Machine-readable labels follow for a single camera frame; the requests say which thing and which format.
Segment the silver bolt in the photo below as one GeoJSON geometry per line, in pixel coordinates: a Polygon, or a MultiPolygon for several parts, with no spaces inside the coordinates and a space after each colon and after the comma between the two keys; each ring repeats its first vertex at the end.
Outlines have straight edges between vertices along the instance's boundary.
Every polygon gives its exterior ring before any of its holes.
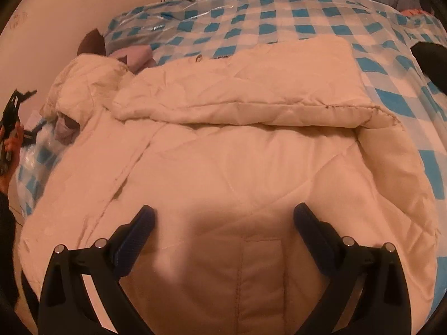
{"type": "Polygon", "coordinates": [[[352,237],[343,237],[341,240],[343,241],[343,244],[348,247],[352,247],[355,244],[355,240],[352,237]]]}
{"type": "Polygon", "coordinates": [[[396,247],[394,246],[394,244],[388,242],[388,243],[385,243],[385,249],[388,252],[392,253],[396,250],[396,247]]]}
{"type": "Polygon", "coordinates": [[[60,244],[55,247],[54,252],[56,254],[61,254],[65,250],[65,246],[63,244],[60,244]]]}
{"type": "Polygon", "coordinates": [[[107,244],[107,239],[100,238],[95,242],[95,247],[101,249],[101,248],[104,248],[106,246],[106,244],[107,244]]]}

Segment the wall stain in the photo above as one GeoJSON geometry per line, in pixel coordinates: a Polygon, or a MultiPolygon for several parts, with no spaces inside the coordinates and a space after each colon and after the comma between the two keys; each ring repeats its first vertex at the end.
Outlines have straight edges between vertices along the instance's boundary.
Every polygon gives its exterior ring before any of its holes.
{"type": "Polygon", "coordinates": [[[26,21],[27,18],[28,14],[25,11],[19,14],[14,14],[11,21],[9,22],[9,28],[11,30],[18,28],[26,21]]]}

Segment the black sleeve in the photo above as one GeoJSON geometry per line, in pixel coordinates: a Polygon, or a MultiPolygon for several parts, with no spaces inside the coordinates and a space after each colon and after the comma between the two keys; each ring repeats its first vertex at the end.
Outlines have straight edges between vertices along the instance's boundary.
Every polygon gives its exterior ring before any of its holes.
{"type": "Polygon", "coordinates": [[[13,263],[15,236],[16,219],[8,197],[0,192],[0,329],[8,329],[9,335],[31,335],[14,312],[18,299],[13,263]]]}

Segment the checkered tablecloth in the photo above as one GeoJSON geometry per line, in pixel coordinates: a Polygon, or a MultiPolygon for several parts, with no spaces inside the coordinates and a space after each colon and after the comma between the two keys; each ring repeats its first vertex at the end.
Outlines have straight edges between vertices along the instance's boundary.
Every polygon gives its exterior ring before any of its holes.
{"type": "MultiPolygon", "coordinates": [[[[419,150],[441,232],[434,309],[447,288],[447,117],[437,103],[443,94],[424,78],[410,47],[418,41],[447,46],[447,34],[437,19],[409,19],[370,0],[179,0],[121,14],[111,21],[105,39],[108,53],[150,44],[161,65],[322,34],[335,34],[352,44],[368,95],[397,115],[419,150]]],[[[34,203],[38,194],[31,196],[34,203]]]]}

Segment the human hand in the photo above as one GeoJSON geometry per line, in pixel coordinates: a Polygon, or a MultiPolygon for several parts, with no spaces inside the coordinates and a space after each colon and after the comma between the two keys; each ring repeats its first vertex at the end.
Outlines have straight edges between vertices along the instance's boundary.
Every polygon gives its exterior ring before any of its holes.
{"type": "MultiPolygon", "coordinates": [[[[11,162],[9,164],[8,171],[0,176],[0,192],[3,192],[5,195],[8,195],[8,188],[11,182],[11,179],[14,175],[14,171],[19,166],[20,162],[20,148],[23,143],[23,126],[20,125],[19,122],[16,122],[16,131],[17,134],[15,137],[7,138],[4,141],[4,150],[6,152],[11,152],[11,162]]],[[[4,136],[4,127],[0,129],[0,141],[4,136]]]]}

